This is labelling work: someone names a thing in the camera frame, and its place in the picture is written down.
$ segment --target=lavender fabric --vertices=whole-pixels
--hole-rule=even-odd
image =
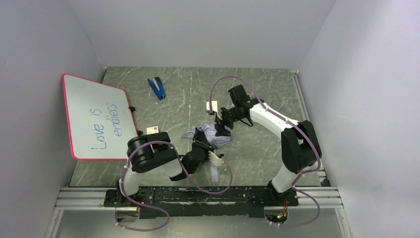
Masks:
[[[205,123],[203,126],[197,127],[199,131],[204,132],[206,139],[210,145],[219,148],[230,141],[230,136],[216,136],[216,129],[214,124]],[[195,130],[187,131],[181,135],[181,138],[189,138],[188,135],[193,134]]]

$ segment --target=small box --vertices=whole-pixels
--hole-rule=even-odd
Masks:
[[[157,127],[157,126],[147,127],[146,133],[147,133],[147,135],[159,133],[159,127]]]

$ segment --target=cable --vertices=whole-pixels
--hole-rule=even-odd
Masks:
[[[158,227],[155,227],[155,228],[151,228],[151,229],[139,229],[139,228],[133,228],[133,227],[127,227],[127,226],[124,226],[124,225],[122,225],[122,224],[120,224],[119,222],[118,222],[118,219],[117,219],[117,213],[115,213],[115,224],[117,225],[117,226],[119,226],[119,227],[121,227],[121,228],[123,228],[123,229],[127,229],[127,230],[132,230],[132,231],[138,231],[138,232],[151,232],[151,231],[156,231],[156,230],[158,230],[158,229],[160,229],[160,228],[162,228],[162,227],[164,227],[164,226],[166,226],[166,224],[168,224],[168,222],[169,222],[169,213],[166,211],[166,210],[164,210],[164,209],[162,209],[162,208],[160,208],[160,207],[156,207],[156,206],[152,206],[152,205],[148,205],[148,204],[143,204],[143,203],[140,203],[140,202],[137,202],[137,201],[135,201],[134,199],[132,199],[131,197],[129,197],[128,195],[127,195],[127,193],[125,192],[125,189],[124,189],[124,178],[125,178],[125,174],[127,173],[127,171],[128,171],[128,169],[129,169],[129,167],[130,167],[130,164],[131,164],[131,161],[132,161],[132,159],[133,159],[133,156],[139,151],[139,150],[141,150],[141,149],[143,149],[144,147],[146,147],[146,146],[149,146],[149,145],[153,145],[153,144],[165,144],[165,145],[168,145],[168,146],[170,146],[174,151],[175,151],[175,154],[176,154],[176,157],[177,157],[177,159],[178,159],[178,161],[179,161],[179,164],[181,165],[181,168],[182,168],[182,170],[185,172],[185,174],[187,175],[187,178],[195,185],[195,187],[198,189],[198,190],[200,190],[200,191],[202,191],[202,192],[205,192],[205,193],[207,193],[207,194],[212,194],[212,195],[218,195],[218,194],[222,194],[222,193],[224,193],[224,192],[226,192],[229,188],[230,188],[230,186],[232,185],[232,183],[233,183],[233,172],[232,172],[232,169],[230,168],[230,165],[229,165],[229,163],[224,159],[224,158],[222,158],[222,160],[224,161],[224,163],[227,165],[227,168],[229,169],[229,173],[230,173],[230,182],[229,182],[229,185],[224,189],[224,190],[222,190],[222,191],[219,191],[219,192],[211,192],[211,191],[209,191],[209,190],[205,190],[205,189],[203,189],[203,188],[201,188],[194,180],[193,180],[193,178],[191,177],[191,175],[188,173],[188,171],[187,171],[187,169],[184,167],[184,165],[182,164],[182,162],[181,162],[181,158],[179,157],[179,154],[178,154],[178,151],[176,151],[176,149],[175,149],[175,146],[173,145],[173,144],[171,144],[171,143],[169,143],[169,142],[166,142],[166,141],[151,141],[151,142],[147,142],[147,143],[144,143],[144,144],[142,144],[141,146],[139,146],[138,148],[136,148],[131,154],[130,154],[130,156],[128,156],[128,159],[127,159],[127,164],[125,165],[125,167],[124,167],[124,172],[123,172],[123,174],[122,174],[122,178],[121,178],[121,184],[122,184],[122,186],[120,186],[120,189],[121,189],[121,192],[122,192],[122,194],[124,195],[124,197],[126,197],[130,202],[132,202],[132,203],[134,203],[134,204],[136,204],[136,205],[139,205],[139,206],[142,206],[142,207],[148,207],[148,208],[152,208],[152,209],[156,209],[156,210],[159,210],[159,211],[162,211],[165,215],[166,215],[166,221],[162,224],[162,225],[160,225],[160,226],[158,226]]]
[[[279,114],[277,114],[275,111],[273,111],[273,110],[271,110],[271,109],[268,109],[264,104],[263,104],[263,102],[261,101],[261,99],[260,99],[260,97],[258,96],[258,94],[257,94],[257,92],[254,90],[254,88],[247,82],[247,81],[245,81],[244,79],[242,79],[242,78],[240,78],[240,77],[237,77],[237,76],[235,76],[235,75],[228,75],[228,76],[223,76],[223,77],[221,77],[220,79],[218,79],[215,83],[214,83],[214,85],[213,85],[213,87],[211,88],[211,91],[210,91],[210,100],[209,100],[209,105],[210,105],[210,114],[212,114],[213,113],[213,108],[212,108],[212,106],[211,106],[211,97],[212,97],[212,95],[213,95],[213,89],[214,89],[214,87],[216,86],[216,84],[218,83],[218,82],[220,82],[221,80],[223,80],[223,79],[225,79],[225,78],[236,78],[236,79],[239,79],[239,80],[241,80],[242,82],[244,82],[249,88],[251,88],[251,90],[253,91],[253,93],[255,94],[255,97],[257,98],[257,100],[258,100],[258,102],[261,104],[261,106],[262,106],[262,108],[264,108],[266,111],[268,111],[268,112],[270,112],[271,114],[273,114],[273,115],[275,115],[276,117],[278,117],[278,118],[280,118],[280,119],[282,119],[283,121],[285,121],[287,124],[289,124],[289,125],[291,125],[293,128],[295,128],[302,136],[303,136],[303,138],[308,142],[308,144],[309,144],[309,146],[311,147],[311,149],[314,151],[314,153],[315,153],[315,157],[316,157],[316,161],[317,161],[317,167],[315,168],[315,169],[312,169],[312,170],[306,170],[306,171],[303,171],[303,172],[300,172],[299,174],[298,174],[298,176],[295,178],[295,180],[293,180],[293,182],[292,182],[292,189],[294,189],[296,192],[299,192],[299,193],[301,193],[301,194],[303,194],[303,195],[305,195],[305,196],[307,196],[308,198],[310,198],[310,199],[312,199],[314,202],[315,202],[315,204],[316,204],[316,207],[317,207],[317,213],[316,213],[316,216],[313,218],[313,219],[311,219],[310,221],[308,221],[308,222],[304,222],[304,223],[299,223],[299,224],[291,224],[291,225],[280,225],[280,226],[282,226],[282,227],[299,227],[299,226],[304,226],[304,225],[307,225],[307,224],[310,224],[310,223],[312,223],[312,222],[314,222],[316,219],[318,219],[318,217],[320,216],[320,214],[321,214],[321,207],[319,206],[319,203],[315,200],[315,198],[313,198],[312,196],[310,196],[309,194],[307,194],[307,193],[305,193],[305,192],[303,192],[303,191],[301,191],[301,190],[299,190],[299,189],[297,189],[296,187],[295,187],[295,184],[296,184],[296,182],[302,177],[302,175],[304,175],[304,174],[307,174],[307,173],[311,173],[311,172],[316,172],[316,171],[318,171],[320,168],[321,168],[321,158],[319,157],[319,154],[318,154],[318,151],[316,150],[316,148],[315,148],[315,146],[314,146],[314,144],[312,143],[312,141],[308,138],[308,136],[297,126],[297,125],[295,125],[294,123],[292,123],[291,121],[289,121],[289,120],[287,120],[285,117],[283,117],[282,115],[279,115]]]

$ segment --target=robotic arm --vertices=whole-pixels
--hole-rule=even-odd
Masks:
[[[235,86],[229,89],[228,92],[234,107],[230,109],[221,108],[221,113],[218,110],[216,111],[216,136],[230,136],[230,131],[226,127],[233,129],[233,124],[236,121],[247,124],[243,121],[243,119],[247,119],[249,122],[247,125],[253,126],[253,122],[257,122],[281,138],[283,166],[267,186],[272,189],[275,198],[282,197],[290,190],[291,184],[297,175],[304,168],[316,162],[314,152],[291,125],[267,111],[270,107],[266,103],[263,102],[267,108],[264,109],[256,98],[251,99],[242,85]],[[287,119],[298,125],[321,156],[313,125],[307,120],[298,122],[293,119]],[[134,137],[128,142],[127,154],[130,155],[140,145],[150,141],[170,142],[170,139],[166,132]],[[182,164],[189,174],[193,174],[200,163],[209,160],[209,156],[215,156],[213,150],[214,147],[208,144],[204,133],[196,130],[192,150],[182,157]],[[137,193],[144,173],[159,166],[165,168],[172,181],[187,177],[177,160],[176,152],[167,145],[154,144],[139,150],[134,155],[130,168],[125,175],[124,184],[121,184],[120,180],[118,187],[123,185],[127,195]]]

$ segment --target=gray marble surface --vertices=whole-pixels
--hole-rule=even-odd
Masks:
[[[224,75],[247,79],[259,96],[272,108],[297,120],[302,120],[302,105],[289,70],[253,68],[202,67],[108,67],[104,84],[127,91],[130,104],[136,107],[134,118],[137,128],[159,126],[167,131],[179,154],[191,149],[190,139],[181,139],[182,133],[203,123],[213,123],[214,117],[206,113],[214,82]],[[166,98],[159,101],[147,83],[148,78],[160,77]],[[225,79],[217,84],[213,100],[219,107],[232,107],[228,89],[240,84],[237,79]],[[250,95],[252,91],[245,86]],[[282,166],[280,139],[259,124],[248,127],[235,123],[231,142],[221,147],[234,173],[233,185],[266,185]],[[114,186],[121,177],[124,161],[78,161],[70,186]],[[192,175],[203,186],[228,185],[230,175],[226,165],[219,167],[219,182],[211,182],[210,164],[202,164]],[[172,182],[163,168],[147,172],[143,186],[193,186],[188,180]],[[318,175],[308,174],[298,186],[319,186]]]

